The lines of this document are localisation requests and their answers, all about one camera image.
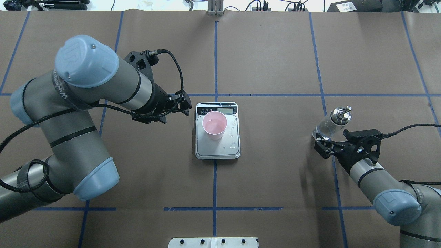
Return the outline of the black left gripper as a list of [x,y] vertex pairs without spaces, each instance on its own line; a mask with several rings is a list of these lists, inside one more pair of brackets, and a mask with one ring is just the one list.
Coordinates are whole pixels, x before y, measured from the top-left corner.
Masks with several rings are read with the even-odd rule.
[[179,112],[189,116],[192,103],[186,91],[177,91],[170,95],[156,84],[152,89],[152,96],[148,101],[148,116],[164,115],[166,112]]

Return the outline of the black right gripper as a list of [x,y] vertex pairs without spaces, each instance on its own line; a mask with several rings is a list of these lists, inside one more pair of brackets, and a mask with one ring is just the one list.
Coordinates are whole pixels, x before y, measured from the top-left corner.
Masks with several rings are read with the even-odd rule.
[[315,140],[314,149],[324,159],[331,155],[336,157],[343,169],[349,173],[352,167],[359,161],[358,147],[350,142],[336,142],[318,138]]

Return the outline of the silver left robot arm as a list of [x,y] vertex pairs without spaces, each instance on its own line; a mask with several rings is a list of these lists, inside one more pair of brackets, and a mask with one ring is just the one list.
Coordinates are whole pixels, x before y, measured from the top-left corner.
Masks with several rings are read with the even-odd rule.
[[154,82],[151,67],[167,49],[131,52],[125,58],[88,35],[69,38],[55,57],[54,69],[17,89],[10,98],[13,114],[25,126],[9,135],[1,149],[19,134],[39,126],[53,154],[33,159],[1,179],[1,222],[74,194],[93,199],[117,185],[120,177],[89,110],[109,108],[149,124],[192,108],[183,89],[166,93]]

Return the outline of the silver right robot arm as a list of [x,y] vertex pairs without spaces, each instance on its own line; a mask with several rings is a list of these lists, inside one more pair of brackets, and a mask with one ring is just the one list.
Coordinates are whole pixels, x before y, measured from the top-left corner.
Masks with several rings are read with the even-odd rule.
[[401,248],[439,248],[440,190],[396,180],[378,162],[380,140],[367,137],[357,143],[317,138],[315,150],[334,156],[384,220],[400,228]]

